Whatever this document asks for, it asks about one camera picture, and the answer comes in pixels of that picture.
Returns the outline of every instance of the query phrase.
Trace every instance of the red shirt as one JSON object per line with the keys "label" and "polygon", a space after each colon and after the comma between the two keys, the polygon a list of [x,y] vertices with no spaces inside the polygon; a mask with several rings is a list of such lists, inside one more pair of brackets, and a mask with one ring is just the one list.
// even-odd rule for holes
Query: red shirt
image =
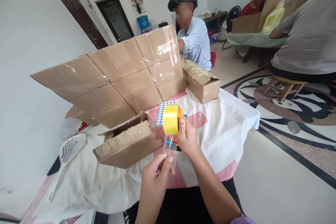
{"label": "red shirt", "polygon": [[251,6],[251,2],[249,2],[240,12],[239,16],[247,16],[247,15],[253,15],[258,12],[262,11],[261,3],[259,3],[254,9]]}

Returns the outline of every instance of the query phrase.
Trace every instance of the green tablecloth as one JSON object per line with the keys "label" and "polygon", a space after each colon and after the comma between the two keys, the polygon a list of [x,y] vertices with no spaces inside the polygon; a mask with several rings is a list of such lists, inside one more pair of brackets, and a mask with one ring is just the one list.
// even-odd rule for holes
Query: green tablecloth
{"label": "green tablecloth", "polygon": [[226,39],[242,57],[251,47],[280,48],[286,38],[270,39],[270,33],[228,33]]}

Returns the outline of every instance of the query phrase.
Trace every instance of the person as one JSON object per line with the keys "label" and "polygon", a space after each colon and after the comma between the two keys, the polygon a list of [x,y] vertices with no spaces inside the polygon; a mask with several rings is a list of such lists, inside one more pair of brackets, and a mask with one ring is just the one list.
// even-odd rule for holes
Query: person
{"label": "person", "polygon": [[176,19],[181,27],[177,34],[178,49],[206,71],[211,70],[210,41],[205,22],[194,17],[194,0],[177,0]]}
{"label": "person", "polygon": [[265,4],[265,0],[252,0],[240,12],[239,16],[253,15],[261,12]]}
{"label": "person", "polygon": [[287,37],[271,60],[273,74],[303,82],[336,79],[336,0],[308,0],[269,35]]}
{"label": "person", "polygon": [[[196,127],[186,117],[179,121],[178,142],[180,148],[190,159],[196,173],[199,189],[204,202],[198,200],[198,205],[205,204],[210,219],[206,219],[206,214],[197,207],[190,209],[192,214],[198,217],[197,223],[231,223],[231,224],[252,224],[252,220],[246,218],[241,211],[240,202],[236,202],[226,187],[211,168],[205,158],[196,139]],[[143,171],[140,190],[140,201],[136,216],[136,224],[149,223],[190,223],[191,220],[181,218],[181,212],[193,207],[195,196],[189,194],[189,202],[182,199],[181,192],[170,199],[169,205],[165,204],[167,178],[169,173],[174,174],[173,157],[158,155],[149,163]],[[162,204],[166,205],[168,211],[164,218],[158,219]]]}

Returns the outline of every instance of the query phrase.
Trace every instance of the yellow tape roll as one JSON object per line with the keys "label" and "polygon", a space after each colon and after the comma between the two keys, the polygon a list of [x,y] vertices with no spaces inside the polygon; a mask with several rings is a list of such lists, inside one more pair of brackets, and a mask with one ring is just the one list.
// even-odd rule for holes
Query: yellow tape roll
{"label": "yellow tape roll", "polygon": [[179,133],[178,124],[178,104],[168,104],[163,111],[163,130],[166,135],[176,135]]}

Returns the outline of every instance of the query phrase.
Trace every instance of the patterned floor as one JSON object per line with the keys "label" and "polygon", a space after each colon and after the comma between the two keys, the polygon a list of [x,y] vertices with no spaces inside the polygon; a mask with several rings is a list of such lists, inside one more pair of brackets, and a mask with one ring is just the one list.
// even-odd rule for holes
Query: patterned floor
{"label": "patterned floor", "polygon": [[259,131],[336,189],[336,83],[309,83],[279,102],[264,93],[271,79],[263,69],[222,88],[259,110]]}

